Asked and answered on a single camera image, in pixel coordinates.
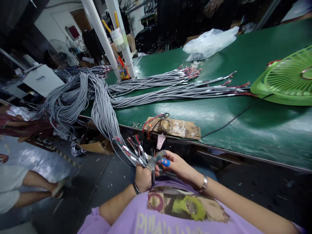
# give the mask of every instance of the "sandal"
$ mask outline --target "sandal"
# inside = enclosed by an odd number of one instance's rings
[[[64,179],[59,181],[56,189],[54,189],[54,191],[52,192],[51,197],[60,199],[64,194],[64,191],[62,189],[64,185],[67,183],[67,181],[69,181],[69,177],[65,177]]]

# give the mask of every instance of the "bracelet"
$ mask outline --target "bracelet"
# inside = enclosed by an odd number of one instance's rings
[[[208,177],[205,176],[204,174],[203,174],[203,176],[204,176],[204,183],[203,183],[201,189],[198,191],[199,193],[203,192],[207,188]]]
[[[137,188],[137,185],[136,185],[136,181],[135,181],[135,180],[134,180],[134,182],[133,182],[133,188],[134,188],[134,191],[136,192],[137,195],[140,194],[140,191],[139,191],[139,189]]]

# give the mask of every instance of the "wire harness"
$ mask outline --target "wire harness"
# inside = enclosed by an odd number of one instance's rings
[[[139,141],[137,135],[128,138],[128,146],[122,138],[119,130],[115,108],[126,108],[149,104],[152,102],[177,100],[185,98],[218,98],[236,95],[253,95],[247,92],[249,88],[246,83],[241,86],[227,86],[231,80],[227,80],[223,85],[210,86],[230,77],[220,77],[209,81],[190,82],[200,74],[200,69],[192,67],[182,67],[174,69],[164,74],[144,77],[142,79],[122,81],[115,85],[108,86],[105,82],[110,66],[97,66],[93,68],[79,68],[70,72],[57,69],[55,71],[66,83],[53,90],[45,102],[37,109],[37,117],[49,120],[53,127],[58,130],[55,123],[59,123],[67,129],[68,135],[72,135],[75,122],[83,125],[78,119],[79,114],[88,107],[89,102],[94,100],[91,111],[91,118],[102,135],[117,147],[128,159],[123,160],[117,152],[118,157],[131,167],[140,164],[145,167],[150,159],[143,150],[143,143]],[[134,97],[120,97],[134,90],[147,89],[157,86],[167,86],[159,91],[154,91]]]

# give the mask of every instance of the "yellow pen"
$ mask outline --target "yellow pen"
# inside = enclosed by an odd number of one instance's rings
[[[116,26],[117,26],[117,28],[119,28],[118,18],[117,18],[117,12],[114,11],[114,14],[115,14]]]
[[[109,33],[111,33],[110,28],[107,26],[107,24],[105,23],[104,20],[102,20],[102,23],[104,24],[104,26],[105,26],[105,28],[107,29],[107,31],[108,31]]]

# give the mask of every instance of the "foot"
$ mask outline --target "foot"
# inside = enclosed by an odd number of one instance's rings
[[[64,193],[63,187],[67,183],[68,180],[69,180],[69,177],[65,177],[64,179],[59,181],[57,183],[56,188],[52,191],[51,197],[53,197],[53,198],[61,198],[63,196],[63,193]]]

